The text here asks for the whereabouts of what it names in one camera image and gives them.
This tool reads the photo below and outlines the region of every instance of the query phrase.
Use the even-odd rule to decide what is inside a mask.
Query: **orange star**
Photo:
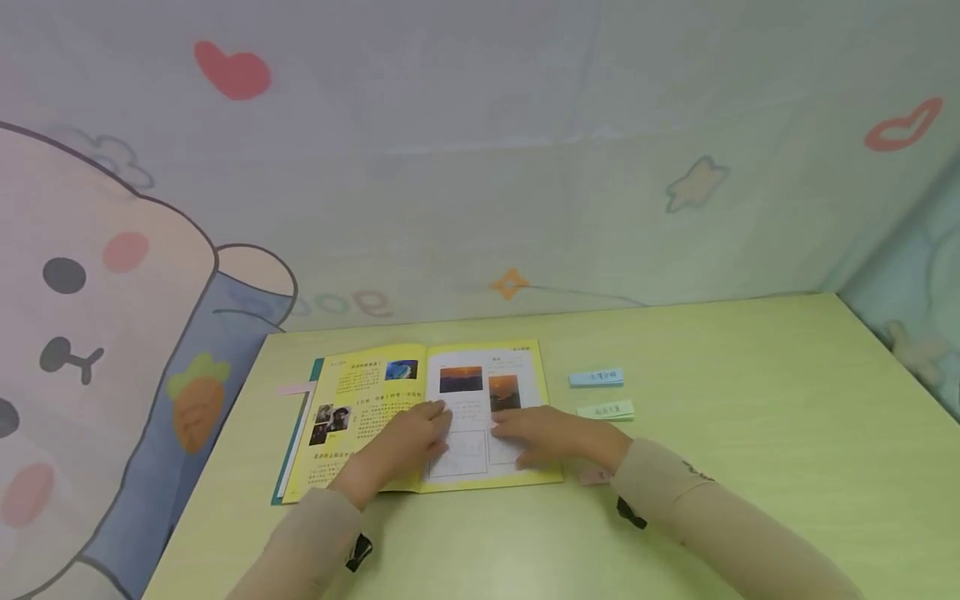
[[[943,381],[943,376],[937,369],[937,361],[950,352],[945,342],[939,340],[914,342],[907,335],[906,327],[899,321],[888,323],[887,331],[890,332],[890,337],[894,341],[894,356],[908,371],[932,386],[939,385]]]
[[[677,212],[685,206],[703,206],[730,174],[730,167],[717,166],[713,156],[701,156],[686,175],[666,187],[670,202],[667,212]]]
[[[530,282],[520,275],[516,267],[511,267],[506,275],[490,284],[491,288],[498,291],[504,300],[512,300],[520,288],[530,285]]]

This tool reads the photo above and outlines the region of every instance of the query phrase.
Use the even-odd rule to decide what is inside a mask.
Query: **open book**
[[[449,450],[387,491],[445,492],[563,481],[559,467],[517,470],[518,445],[490,435],[491,413],[548,404],[536,340],[427,348],[386,346],[318,358],[276,483],[274,504],[325,487],[396,413],[442,399]]]

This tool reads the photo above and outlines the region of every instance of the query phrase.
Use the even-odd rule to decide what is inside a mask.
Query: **bear eye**
[[[43,280],[58,294],[76,294],[84,288],[86,271],[76,260],[59,256],[43,265]]]
[[[13,405],[0,397],[0,440],[20,427],[20,415]]]

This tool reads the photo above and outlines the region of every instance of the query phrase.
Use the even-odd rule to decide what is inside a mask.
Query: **right hand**
[[[347,460],[329,486],[363,510],[391,481],[446,452],[453,414],[442,400],[421,402],[394,415],[380,433]]]
[[[564,458],[586,458],[616,473],[633,440],[612,424],[575,417],[552,406],[497,411],[495,438],[519,440],[527,449],[516,459],[517,468],[542,465]]]

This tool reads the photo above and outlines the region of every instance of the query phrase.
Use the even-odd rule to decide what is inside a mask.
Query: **beige sleeve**
[[[747,600],[863,598],[816,548],[662,445],[634,440],[612,483],[637,516]]]
[[[344,569],[361,514],[339,492],[307,492],[227,600],[316,600]]]

